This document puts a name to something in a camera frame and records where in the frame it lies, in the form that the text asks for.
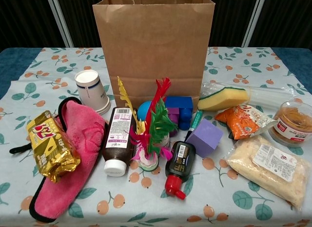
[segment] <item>white paper cup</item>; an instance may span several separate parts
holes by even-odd
[[[97,71],[80,71],[75,75],[75,81],[84,105],[93,108],[98,114],[104,114],[110,109],[111,102],[105,93]]]

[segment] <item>green marker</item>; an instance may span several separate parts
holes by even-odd
[[[190,136],[190,134],[193,132],[193,130],[195,130],[196,127],[199,125],[202,116],[203,116],[203,111],[202,110],[197,110],[197,112],[195,114],[194,121],[192,122],[192,125],[189,128],[189,131],[187,131],[187,134],[186,134],[186,137],[185,137],[185,141]]]

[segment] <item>green feather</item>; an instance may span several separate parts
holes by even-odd
[[[152,111],[152,121],[150,125],[151,138],[147,152],[156,152],[156,154],[159,155],[160,148],[154,145],[161,143],[163,138],[173,130],[177,130],[177,125],[169,119],[165,103],[160,99],[156,104],[155,113]]]

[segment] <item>pink microfiber cloth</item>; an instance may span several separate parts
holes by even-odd
[[[104,119],[76,98],[63,100],[58,109],[59,121],[80,154],[81,163],[75,171],[53,183],[44,177],[29,212],[36,220],[53,222],[62,215],[81,191],[97,160],[104,137]]]

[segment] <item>peanut butter jar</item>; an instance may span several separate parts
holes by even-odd
[[[297,101],[281,105],[274,120],[278,124],[269,129],[269,134],[278,143],[287,147],[300,147],[312,138],[312,106]]]

